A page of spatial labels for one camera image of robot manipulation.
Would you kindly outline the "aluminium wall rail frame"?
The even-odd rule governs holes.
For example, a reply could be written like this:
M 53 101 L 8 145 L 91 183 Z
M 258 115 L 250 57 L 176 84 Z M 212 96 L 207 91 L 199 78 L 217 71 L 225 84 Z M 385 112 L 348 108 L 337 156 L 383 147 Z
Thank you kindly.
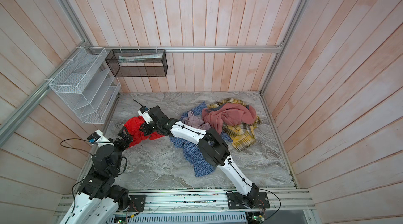
M 68 12 L 67 16 L 73 20 L 73 24 L 79 32 L 84 33 L 82 24 L 79 23 L 77 15 L 72 10 L 71 4 L 68 0 L 59 0 L 65 11 Z M 293 31 L 297 27 L 299 19 L 302 17 L 309 0 L 300 0 L 297 8 L 292 16 L 291 23 L 287 28 L 284 39 L 280 45 L 249 45 L 249 46 L 129 46 L 126 49 L 151 49 L 151 50 L 164 50 L 166 53 L 277 53 L 275 62 L 272 67 L 269 68 L 269 73 L 264 80 L 263 89 L 266 89 L 267 85 L 272 78 L 272 74 L 275 71 L 278 61 L 281 58 L 281 54 L 285 51 L 289 44 L 289 40 Z M 53 72 L 44 79 L 42 84 L 24 101 L 19 108 L 17 108 L 8 118 L 7 121 L 1 125 L 1 146 L 3 146 L 16 130 L 22 125 L 22 123 L 30 116 L 33 110 L 40 104 L 40 102 L 50 92 L 50 83 L 56 76 L 65 68 L 65 66 L 72 61 L 74 56 L 84 47 L 89 47 L 90 41 L 85 34 L 82 42 L 76 46 L 76 48 L 70 53 L 68 58 L 56 67 Z

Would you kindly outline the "white paper in basket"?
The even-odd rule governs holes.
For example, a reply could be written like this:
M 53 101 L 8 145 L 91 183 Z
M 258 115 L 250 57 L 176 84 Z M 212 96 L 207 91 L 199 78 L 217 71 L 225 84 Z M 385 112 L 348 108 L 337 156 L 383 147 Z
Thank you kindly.
M 164 57 L 164 53 L 153 54 L 122 54 L 118 56 L 119 63 L 158 63 Z

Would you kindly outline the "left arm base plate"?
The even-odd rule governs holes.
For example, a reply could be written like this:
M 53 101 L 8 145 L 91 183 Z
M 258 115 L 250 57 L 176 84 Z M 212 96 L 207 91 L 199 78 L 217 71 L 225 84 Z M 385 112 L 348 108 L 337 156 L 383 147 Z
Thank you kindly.
M 118 211 L 143 212 L 146 195 L 124 195 L 118 201 Z

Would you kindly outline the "dusty pink cloth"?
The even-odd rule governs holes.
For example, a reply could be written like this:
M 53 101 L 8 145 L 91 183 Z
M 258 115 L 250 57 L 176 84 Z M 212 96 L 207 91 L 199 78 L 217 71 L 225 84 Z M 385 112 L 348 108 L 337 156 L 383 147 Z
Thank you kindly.
M 225 103 L 216 108 L 205 108 L 201 117 L 205 123 L 222 133 L 224 125 L 236 126 L 241 123 L 252 125 L 257 120 L 256 110 L 252 106 L 235 103 Z

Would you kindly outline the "red cloth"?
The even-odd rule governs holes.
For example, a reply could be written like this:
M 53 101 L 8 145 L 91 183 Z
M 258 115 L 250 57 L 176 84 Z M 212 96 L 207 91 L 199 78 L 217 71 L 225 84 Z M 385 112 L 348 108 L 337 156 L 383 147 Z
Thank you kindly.
M 135 145 L 141 143 L 144 140 L 157 140 L 162 138 L 163 135 L 160 135 L 157 132 L 152 133 L 149 136 L 145 136 L 142 131 L 140 131 L 141 126 L 145 123 L 143 117 L 133 117 L 129 119 L 125 124 L 124 127 L 127 129 L 127 132 L 132 136 L 132 142 L 130 143 L 129 147 L 134 147 Z

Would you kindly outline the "blue checkered cloth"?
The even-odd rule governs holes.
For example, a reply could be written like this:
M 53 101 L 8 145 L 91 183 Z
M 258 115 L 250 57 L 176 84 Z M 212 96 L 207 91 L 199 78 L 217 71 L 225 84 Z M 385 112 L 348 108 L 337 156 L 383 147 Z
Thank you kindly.
M 190 111 L 201 118 L 202 110 L 206 107 L 203 102 Z M 195 176 L 206 176 L 219 168 L 229 178 L 233 178 L 236 172 L 226 143 L 227 137 L 218 134 L 212 127 L 209 130 L 190 127 L 182 122 L 185 117 L 187 114 L 183 114 L 172 127 L 171 142 L 176 148 L 183 150 L 185 159 L 194 168 Z

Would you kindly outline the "light mauve cloth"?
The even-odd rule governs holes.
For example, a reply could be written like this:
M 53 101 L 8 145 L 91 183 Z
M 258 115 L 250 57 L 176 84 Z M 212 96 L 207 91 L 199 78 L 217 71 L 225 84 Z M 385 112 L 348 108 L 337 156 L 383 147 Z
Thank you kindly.
M 182 122 L 197 129 L 209 130 L 211 128 L 209 123 L 204 122 L 199 116 L 195 115 L 193 111 L 189 111 L 187 117 L 182 119 Z

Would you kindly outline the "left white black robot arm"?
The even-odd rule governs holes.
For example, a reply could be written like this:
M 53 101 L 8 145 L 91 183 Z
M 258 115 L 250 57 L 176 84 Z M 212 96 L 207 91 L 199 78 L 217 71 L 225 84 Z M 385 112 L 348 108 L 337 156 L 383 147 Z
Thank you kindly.
M 92 133 L 87 142 L 98 147 L 91 155 L 92 166 L 84 179 L 73 191 L 73 203 L 61 220 L 62 224 L 105 224 L 117 212 L 127 212 L 131 198 L 129 190 L 116 185 L 115 179 L 123 174 L 121 170 L 124 150 L 129 148 L 133 138 L 122 128 L 118 138 L 106 138 L 102 131 Z

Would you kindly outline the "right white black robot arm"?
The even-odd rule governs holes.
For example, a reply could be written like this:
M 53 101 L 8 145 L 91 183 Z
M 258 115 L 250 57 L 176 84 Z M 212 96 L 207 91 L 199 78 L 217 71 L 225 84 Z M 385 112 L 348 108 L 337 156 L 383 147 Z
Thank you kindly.
M 222 170 L 235 185 L 237 191 L 229 194 L 233 196 L 233 202 L 247 208 L 252 208 L 258 202 L 259 188 L 235 164 L 228 145 L 215 129 L 197 129 L 177 119 L 170 119 L 159 106 L 153 108 L 142 106 L 137 113 L 145 120 L 142 125 L 145 135 L 157 132 L 163 136 L 182 138 L 197 145 L 205 161 Z

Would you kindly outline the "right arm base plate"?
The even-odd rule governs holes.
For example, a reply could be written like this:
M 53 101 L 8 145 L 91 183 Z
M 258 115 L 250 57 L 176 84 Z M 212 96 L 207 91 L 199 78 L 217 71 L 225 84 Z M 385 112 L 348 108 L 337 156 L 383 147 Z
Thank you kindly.
M 227 203 L 229 209 L 269 209 L 270 203 L 265 192 L 259 192 L 256 196 L 245 196 L 238 192 L 227 191 Z

